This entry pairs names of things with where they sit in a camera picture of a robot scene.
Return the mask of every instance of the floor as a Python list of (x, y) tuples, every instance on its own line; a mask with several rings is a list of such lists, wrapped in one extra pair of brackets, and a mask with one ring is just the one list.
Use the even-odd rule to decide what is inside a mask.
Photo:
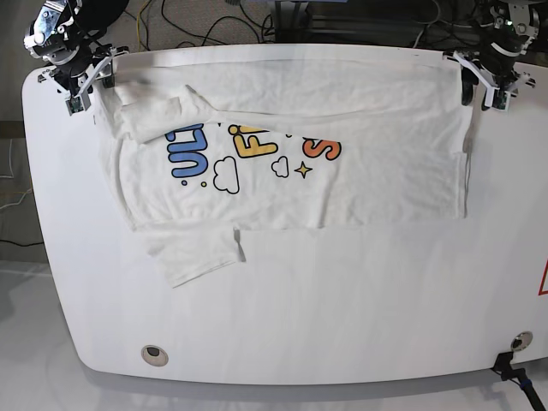
[[(136, 16), (145, 0), (130, 0), (127, 11)], [(162, 0), (152, 0), (143, 13), (148, 26), (151, 50), (162, 50), (189, 47), (192, 44), (201, 45), (201, 39), (182, 33), (172, 27), (161, 16)], [(262, 24), (268, 15), (265, 2), (242, 2), (247, 15), (257, 24)], [(7, 16), (0, 25), (0, 121), (22, 120), (21, 88), (27, 75), (34, 69), (43, 67), (41, 60), (30, 57), (22, 44), (25, 31), (30, 26), (44, 0), (2, 0), (0, 15)], [(239, 7), (227, 4), (224, 0), (164, 0), (164, 14), (176, 25), (184, 27), (190, 33), (205, 36), (211, 25), (219, 18), (233, 15), (246, 19)], [(146, 33), (142, 33), (146, 42)], [(234, 19), (224, 19), (211, 30), (211, 37), (228, 44), (245, 44), (257, 42), (256, 34), (250, 27)], [(101, 40), (116, 46), (126, 45), (131, 52), (139, 50), (135, 21), (123, 14), (110, 27), (109, 32)], [(9, 140), (0, 136), (0, 175), (10, 175), (9, 171)], [(0, 207), (16, 203), (21, 199), (19, 192), (27, 191), (30, 186), (30, 171), (28, 168), (27, 149), (24, 139), (14, 139), (11, 160), (14, 179), (0, 178)], [(42, 241), (39, 218), (32, 194), (26, 196), (20, 205), (14, 205), (0, 210), (0, 239), (29, 244)], [(17, 247), (8, 243), (0, 243), (0, 260), (47, 262), (44, 246)]]
[[(48, 265), (0, 262), (0, 409), (10, 411), (522, 411), (490, 371), (374, 384), (265, 387), (95, 372), (78, 359)], [(548, 402), (548, 362), (527, 364)]]

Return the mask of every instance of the white t-shirt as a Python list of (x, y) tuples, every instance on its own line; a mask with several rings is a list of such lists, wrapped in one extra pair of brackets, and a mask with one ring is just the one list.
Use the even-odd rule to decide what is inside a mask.
[(239, 230), (464, 217), (457, 65), (219, 63), (116, 84), (96, 110), (104, 169), (172, 287), (245, 261)]

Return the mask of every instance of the printed graphic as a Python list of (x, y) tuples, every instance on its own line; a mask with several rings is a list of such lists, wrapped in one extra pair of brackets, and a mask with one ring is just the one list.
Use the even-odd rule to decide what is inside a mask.
[(302, 178), (307, 178), (307, 172), (312, 170), (313, 169), (306, 167), (304, 161), (301, 161), (301, 167), (299, 167), (297, 170), (294, 170), (294, 171), (297, 173), (301, 173)]
[(272, 171), (276, 173), (276, 177), (288, 178), (289, 177), (288, 158), (285, 156), (281, 156), (277, 161), (272, 163)]
[[(170, 153), (168, 156), (169, 161), (171, 163), (181, 164), (182, 166), (171, 171), (171, 175), (175, 178), (199, 176), (207, 171), (207, 167), (209, 165), (207, 158), (200, 153), (200, 151), (207, 148), (207, 140), (203, 127), (203, 124), (195, 124), (190, 127), (179, 128), (165, 135), (167, 141), (172, 142), (172, 144), (168, 144), (167, 147), (168, 152)], [(173, 143), (178, 134), (189, 131), (192, 131), (192, 136), (194, 138), (193, 141)]]
[(246, 126), (231, 125), (229, 133), (234, 136), (234, 146), (240, 158), (253, 158), (259, 156), (267, 156), (277, 152), (276, 143), (261, 144), (259, 138), (255, 135), (258, 133), (267, 133), (268, 130), (261, 128), (252, 128)]
[(341, 143), (336, 141), (305, 139), (302, 143), (302, 152), (309, 158), (317, 158), (325, 152), (325, 158), (333, 161), (341, 155), (341, 150)]
[(539, 295), (548, 294), (548, 282), (546, 282), (546, 276), (548, 275), (548, 261), (546, 261), (545, 274), (542, 277), (542, 283), (540, 283)]
[(217, 190), (226, 191), (230, 194), (238, 194), (240, 192), (238, 169), (236, 168), (234, 157), (228, 156), (222, 160), (218, 160), (213, 165), (213, 171), (215, 171), (213, 185)]

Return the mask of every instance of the robotic end effector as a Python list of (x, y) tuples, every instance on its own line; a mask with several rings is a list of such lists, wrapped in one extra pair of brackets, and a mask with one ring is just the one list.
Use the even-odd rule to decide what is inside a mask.
[(524, 84), (535, 86), (527, 73), (514, 71), (520, 55), (539, 36), (539, 4), (546, 0), (500, 0), (491, 3), (493, 23), (488, 29), (473, 24), (481, 37), (476, 51), (456, 51), (451, 58), (462, 65), (462, 103), (472, 100), (474, 86), (480, 81), (486, 88), (482, 108), (507, 110), (511, 97)]
[(128, 0), (48, 0), (27, 31), (24, 45), (45, 68), (45, 81), (64, 97), (70, 115), (87, 110), (92, 83), (114, 86), (112, 58), (128, 52), (98, 42), (128, 5)]

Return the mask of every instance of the yellow cable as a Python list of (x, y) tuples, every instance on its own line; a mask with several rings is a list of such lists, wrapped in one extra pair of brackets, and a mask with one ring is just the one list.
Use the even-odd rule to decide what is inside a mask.
[(143, 11), (148, 7), (152, 0), (145, 0), (143, 5), (140, 7), (139, 13), (137, 14), (137, 42), (139, 43), (140, 51), (140, 16), (143, 14)]

